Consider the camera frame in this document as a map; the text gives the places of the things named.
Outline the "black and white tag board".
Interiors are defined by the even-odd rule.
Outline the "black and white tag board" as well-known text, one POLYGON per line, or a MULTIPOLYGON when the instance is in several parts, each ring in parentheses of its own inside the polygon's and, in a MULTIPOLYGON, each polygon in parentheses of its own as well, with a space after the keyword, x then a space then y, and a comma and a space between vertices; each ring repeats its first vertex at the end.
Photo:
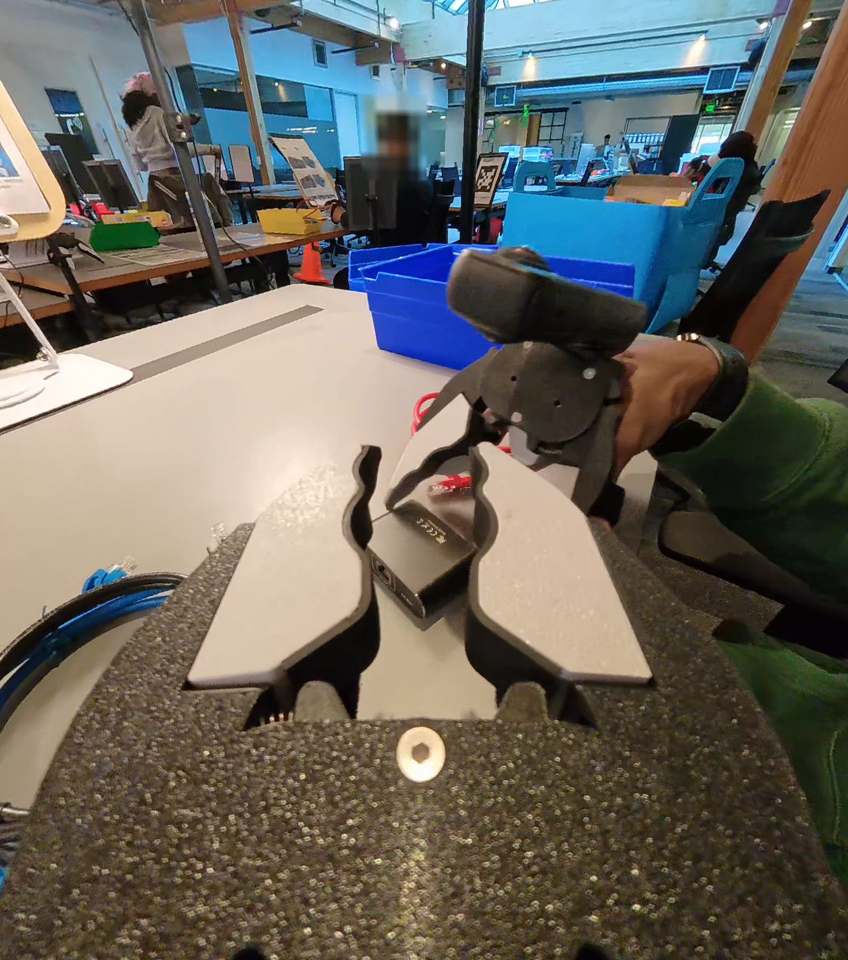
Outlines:
POLYGON ((509 191, 501 186, 511 155, 506 152, 482 152, 478 155, 473 181, 473 209, 492 210, 505 206, 509 191))

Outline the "black ethernet adapter hub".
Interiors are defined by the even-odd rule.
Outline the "black ethernet adapter hub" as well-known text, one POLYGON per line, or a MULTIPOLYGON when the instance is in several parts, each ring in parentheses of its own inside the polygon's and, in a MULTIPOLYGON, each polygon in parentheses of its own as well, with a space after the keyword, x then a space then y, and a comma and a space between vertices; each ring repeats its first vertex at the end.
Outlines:
POLYGON ((371 529, 372 573, 418 628, 461 605, 477 553, 470 537, 415 500, 379 514, 371 529))

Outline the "person in green jacket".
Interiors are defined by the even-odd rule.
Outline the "person in green jacket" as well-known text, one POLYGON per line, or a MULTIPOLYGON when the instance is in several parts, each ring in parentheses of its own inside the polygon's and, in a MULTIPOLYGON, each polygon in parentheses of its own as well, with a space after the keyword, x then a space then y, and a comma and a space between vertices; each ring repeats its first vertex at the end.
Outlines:
MULTIPOLYGON (((779 265, 813 234, 815 218, 828 196, 825 189, 807 198, 764 202, 741 244, 682 318, 678 331, 730 343, 746 309, 779 265)), ((780 605, 768 624, 772 636, 806 641, 822 653, 848 657, 847 605, 815 593, 732 534, 684 481, 665 474, 665 482, 683 499, 670 504, 658 529, 657 544, 664 556, 780 605)))

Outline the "wooden work table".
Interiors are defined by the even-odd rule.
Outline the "wooden work table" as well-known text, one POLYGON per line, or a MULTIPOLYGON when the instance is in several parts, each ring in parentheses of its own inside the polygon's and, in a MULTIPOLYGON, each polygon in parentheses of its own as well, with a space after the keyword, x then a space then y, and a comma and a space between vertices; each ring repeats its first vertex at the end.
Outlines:
MULTIPOLYGON (((286 253, 309 243, 328 242, 344 236, 330 221, 312 226, 302 234, 262 232, 258 224, 230 227, 215 233, 222 264, 286 253)), ((0 274, 25 303, 35 321, 63 318, 63 343, 66 349, 89 343, 91 335, 78 319, 78 308, 90 306, 90 295, 126 290, 144 282, 167 282, 172 277, 208 270, 210 261, 201 237, 194 231, 166 236, 153 247, 99 254, 84 244, 88 230, 77 230, 76 246, 65 250, 65 266, 70 269, 79 294, 73 291, 67 273, 46 258, 50 238, 11 242, 0 259, 0 274), (45 258, 37 260, 37 255, 45 258)))

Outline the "green box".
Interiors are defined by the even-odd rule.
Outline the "green box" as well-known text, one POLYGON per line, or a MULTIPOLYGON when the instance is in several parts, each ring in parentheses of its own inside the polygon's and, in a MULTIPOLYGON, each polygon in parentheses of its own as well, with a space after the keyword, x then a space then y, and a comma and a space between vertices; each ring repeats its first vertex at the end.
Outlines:
POLYGON ((152 249, 161 235, 149 220, 97 221, 91 228, 89 246, 97 254, 152 249))

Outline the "white sign board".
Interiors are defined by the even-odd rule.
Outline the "white sign board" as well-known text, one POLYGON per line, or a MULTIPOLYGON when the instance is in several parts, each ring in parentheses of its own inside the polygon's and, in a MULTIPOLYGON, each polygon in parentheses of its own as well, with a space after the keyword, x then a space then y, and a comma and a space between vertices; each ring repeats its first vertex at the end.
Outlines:
POLYGON ((268 142, 289 166, 307 206, 324 209, 339 201, 334 177, 322 166, 303 135, 274 134, 268 137, 268 142))

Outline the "blue plastic bin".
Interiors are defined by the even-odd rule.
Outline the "blue plastic bin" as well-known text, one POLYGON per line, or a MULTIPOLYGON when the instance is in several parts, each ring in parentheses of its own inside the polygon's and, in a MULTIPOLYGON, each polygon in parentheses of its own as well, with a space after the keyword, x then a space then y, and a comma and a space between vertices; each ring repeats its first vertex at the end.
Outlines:
POLYGON ((454 371, 522 344, 613 358, 646 329, 626 265, 545 259, 524 246, 388 247, 373 255, 352 255, 349 283, 367 295, 378 348, 454 371))

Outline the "yellow box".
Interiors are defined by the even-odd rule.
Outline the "yellow box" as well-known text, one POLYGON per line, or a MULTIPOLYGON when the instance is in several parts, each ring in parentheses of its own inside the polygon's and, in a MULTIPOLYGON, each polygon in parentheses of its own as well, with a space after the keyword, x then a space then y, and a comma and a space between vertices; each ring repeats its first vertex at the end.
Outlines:
POLYGON ((325 218, 321 210, 305 207, 272 207, 257 211, 258 224, 264 234, 302 237, 322 230, 325 218))

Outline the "orange traffic cone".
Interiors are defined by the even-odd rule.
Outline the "orange traffic cone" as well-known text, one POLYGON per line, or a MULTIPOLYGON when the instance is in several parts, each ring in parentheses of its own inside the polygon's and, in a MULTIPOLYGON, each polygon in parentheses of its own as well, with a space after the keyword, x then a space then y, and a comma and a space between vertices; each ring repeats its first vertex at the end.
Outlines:
POLYGON ((303 247, 299 270, 293 278, 300 283, 318 286, 331 286, 333 281, 323 274, 322 250, 320 242, 311 242, 303 247))

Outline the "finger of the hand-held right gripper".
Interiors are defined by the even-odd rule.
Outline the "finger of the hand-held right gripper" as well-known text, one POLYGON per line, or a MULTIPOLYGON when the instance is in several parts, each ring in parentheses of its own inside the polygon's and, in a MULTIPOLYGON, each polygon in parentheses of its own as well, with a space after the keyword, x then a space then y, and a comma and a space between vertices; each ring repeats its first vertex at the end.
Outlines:
POLYGON ((392 511, 446 461, 465 457, 484 441, 496 441, 497 430, 468 402, 432 402, 408 440, 391 476, 383 503, 392 511))
POLYGON ((583 514, 593 513, 593 471, 523 452, 522 463, 567 498, 583 514))

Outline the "black metal pole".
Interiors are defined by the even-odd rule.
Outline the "black metal pole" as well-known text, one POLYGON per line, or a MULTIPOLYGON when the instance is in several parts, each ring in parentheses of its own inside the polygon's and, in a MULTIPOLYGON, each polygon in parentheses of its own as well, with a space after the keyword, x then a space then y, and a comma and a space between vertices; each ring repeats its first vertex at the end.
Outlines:
POLYGON ((209 262, 209 269, 213 275, 218 299, 223 304, 230 304, 233 301, 233 296, 216 239, 214 223, 203 196, 200 175, 195 169, 190 152, 190 146, 193 142, 190 119, 177 109, 174 94, 165 75, 146 2, 119 1, 118 4, 133 25, 141 42, 142 51, 163 111, 165 128, 185 188, 191 218, 209 262))
POLYGON ((458 212, 459 242, 470 244, 474 236, 474 213, 480 125, 485 103, 483 59, 486 1, 470 1, 467 12, 462 130, 461 195, 458 212))

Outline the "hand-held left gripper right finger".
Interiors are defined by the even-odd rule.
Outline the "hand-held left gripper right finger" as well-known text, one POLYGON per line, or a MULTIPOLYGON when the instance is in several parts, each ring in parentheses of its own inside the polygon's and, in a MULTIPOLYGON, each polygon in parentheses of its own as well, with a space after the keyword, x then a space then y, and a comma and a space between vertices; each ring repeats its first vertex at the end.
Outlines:
POLYGON ((489 442, 471 455, 470 612, 562 681, 642 686, 653 672, 585 513, 489 442))

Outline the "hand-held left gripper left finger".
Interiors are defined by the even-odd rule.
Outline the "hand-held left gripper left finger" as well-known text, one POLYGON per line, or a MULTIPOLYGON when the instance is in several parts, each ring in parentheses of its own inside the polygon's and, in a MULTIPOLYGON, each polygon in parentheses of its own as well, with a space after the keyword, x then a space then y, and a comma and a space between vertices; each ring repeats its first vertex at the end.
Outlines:
POLYGON ((379 446, 319 466, 256 519, 198 652, 196 689, 263 687, 364 623, 380 635, 368 546, 379 446))

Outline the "person's right hand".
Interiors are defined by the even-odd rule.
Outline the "person's right hand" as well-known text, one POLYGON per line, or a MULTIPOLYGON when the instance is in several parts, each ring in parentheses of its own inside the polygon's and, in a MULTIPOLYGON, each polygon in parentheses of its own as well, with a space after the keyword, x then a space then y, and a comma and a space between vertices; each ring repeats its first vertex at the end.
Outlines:
POLYGON ((614 438, 614 476, 686 420, 718 379, 722 360, 703 342, 640 334, 616 356, 622 413, 614 438))

